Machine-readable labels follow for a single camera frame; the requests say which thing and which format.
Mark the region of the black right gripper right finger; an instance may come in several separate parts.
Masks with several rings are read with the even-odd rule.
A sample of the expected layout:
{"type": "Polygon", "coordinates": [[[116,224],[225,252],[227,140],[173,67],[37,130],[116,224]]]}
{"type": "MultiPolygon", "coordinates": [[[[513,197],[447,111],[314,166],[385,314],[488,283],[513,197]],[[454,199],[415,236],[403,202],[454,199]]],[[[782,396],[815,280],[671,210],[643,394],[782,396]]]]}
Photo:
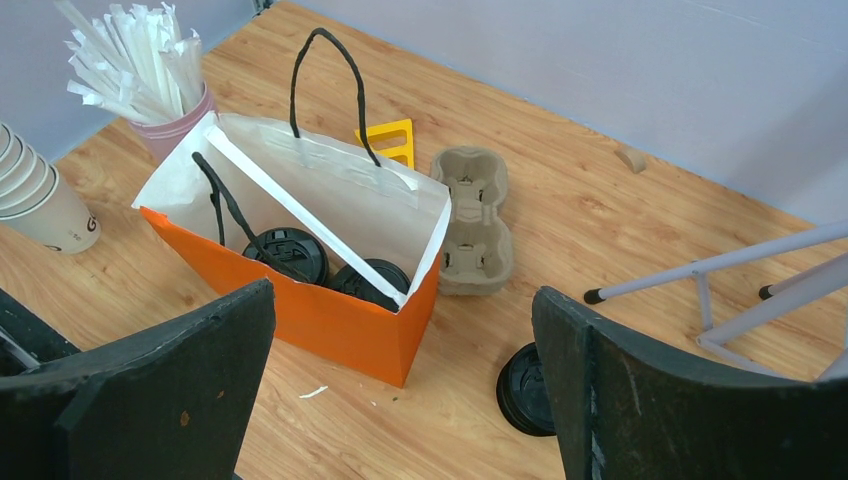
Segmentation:
{"type": "Polygon", "coordinates": [[[690,354],[540,288],[532,326],[569,479],[843,479],[847,382],[690,354]]]}

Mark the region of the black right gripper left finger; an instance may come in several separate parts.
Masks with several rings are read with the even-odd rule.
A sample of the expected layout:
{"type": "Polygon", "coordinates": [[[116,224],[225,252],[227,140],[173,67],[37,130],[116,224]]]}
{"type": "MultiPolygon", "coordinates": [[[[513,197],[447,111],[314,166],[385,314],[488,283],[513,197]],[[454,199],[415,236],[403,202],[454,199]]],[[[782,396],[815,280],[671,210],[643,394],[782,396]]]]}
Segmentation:
{"type": "Polygon", "coordinates": [[[276,326],[259,280],[82,351],[1,297],[5,479],[232,479],[276,326]]]}

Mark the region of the black plastic cup lid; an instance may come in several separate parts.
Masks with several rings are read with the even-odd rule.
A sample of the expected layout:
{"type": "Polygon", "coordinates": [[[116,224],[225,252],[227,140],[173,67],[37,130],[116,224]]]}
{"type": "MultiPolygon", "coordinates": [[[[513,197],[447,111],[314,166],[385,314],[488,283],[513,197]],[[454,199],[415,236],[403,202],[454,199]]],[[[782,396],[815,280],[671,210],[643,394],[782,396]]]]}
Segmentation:
{"type": "Polygon", "coordinates": [[[281,227],[263,232],[257,241],[275,263],[268,262],[253,243],[243,251],[246,258],[260,261],[302,283],[323,285],[327,280],[328,256],[323,245],[309,232],[294,227],[281,227]]]}

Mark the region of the orange and white paper bag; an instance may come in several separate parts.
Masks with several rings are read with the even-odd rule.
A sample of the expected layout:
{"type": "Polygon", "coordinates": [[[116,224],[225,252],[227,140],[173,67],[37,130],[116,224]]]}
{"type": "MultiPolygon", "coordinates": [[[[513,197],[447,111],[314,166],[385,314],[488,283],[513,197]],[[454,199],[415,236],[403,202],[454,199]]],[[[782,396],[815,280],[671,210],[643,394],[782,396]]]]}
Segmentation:
{"type": "Polygon", "coordinates": [[[445,185],[285,120],[207,113],[133,206],[219,294],[259,279],[275,292],[276,336],[400,387],[433,312],[451,217],[445,185]],[[263,232],[312,234],[352,273],[302,283],[243,255],[263,232]]]}

